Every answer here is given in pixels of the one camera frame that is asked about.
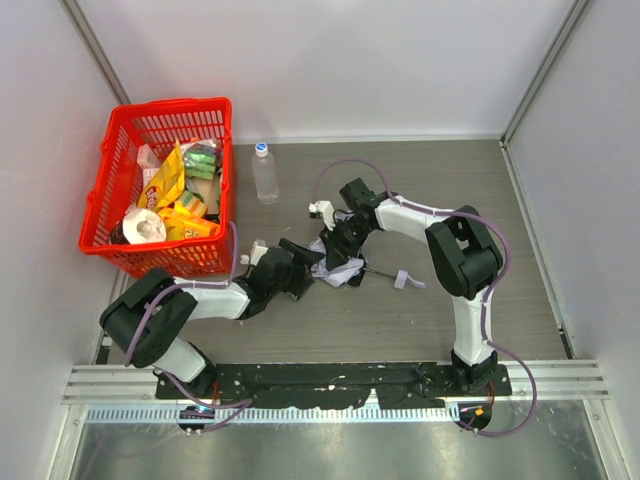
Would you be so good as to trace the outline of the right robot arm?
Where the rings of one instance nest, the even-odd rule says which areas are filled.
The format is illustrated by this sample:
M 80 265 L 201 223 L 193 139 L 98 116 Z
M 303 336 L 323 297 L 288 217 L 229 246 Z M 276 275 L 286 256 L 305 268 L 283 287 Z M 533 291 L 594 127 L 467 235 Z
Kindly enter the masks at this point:
M 334 270 L 356 258 L 374 231 L 399 233 L 425 244 L 437 280 L 452 297 L 455 382 L 463 391 L 487 385 L 498 361 L 491 343 L 491 303 L 504 260 L 477 210 L 438 210 L 393 193 L 376 194 L 360 178 L 345 185 L 340 195 L 347 206 L 344 213 L 329 201 L 309 206 L 309 213 L 324 222 L 320 239 L 326 267 Z

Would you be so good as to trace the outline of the lavender folding umbrella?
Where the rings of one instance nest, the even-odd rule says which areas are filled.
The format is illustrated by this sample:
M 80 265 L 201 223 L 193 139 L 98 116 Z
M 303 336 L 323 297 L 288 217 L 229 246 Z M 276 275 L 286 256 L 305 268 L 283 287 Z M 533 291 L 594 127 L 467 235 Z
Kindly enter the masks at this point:
M 344 285 L 357 288 L 361 285 L 366 274 L 372 274 L 391 280 L 393 287 L 397 290 L 403 290 L 406 286 L 425 289 L 425 282 L 413 278 L 406 270 L 398 270 L 396 273 L 386 273 L 372 269 L 368 266 L 366 258 L 358 253 L 355 258 L 350 258 L 345 264 L 330 269 L 327 266 L 328 254 L 323 241 L 317 237 L 309 244 L 309 249 L 315 253 L 322 253 L 325 257 L 311 267 L 311 276 L 319 279 L 333 288 Z

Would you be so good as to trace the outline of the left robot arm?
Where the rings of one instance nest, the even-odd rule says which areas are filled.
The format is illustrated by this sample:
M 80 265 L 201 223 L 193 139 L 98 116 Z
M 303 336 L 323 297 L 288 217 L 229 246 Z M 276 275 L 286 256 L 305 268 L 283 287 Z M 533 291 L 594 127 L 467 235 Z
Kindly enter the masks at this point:
M 314 283 L 312 267 L 325 254 L 282 238 L 252 245 L 245 273 L 227 282 L 195 282 L 154 268 L 101 314 L 103 331 L 136 368 L 153 367 L 178 390 L 202 398 L 216 381 L 216 368 L 193 343 L 180 338 L 187 322 L 245 320 L 263 312 L 278 294 L 298 300 Z

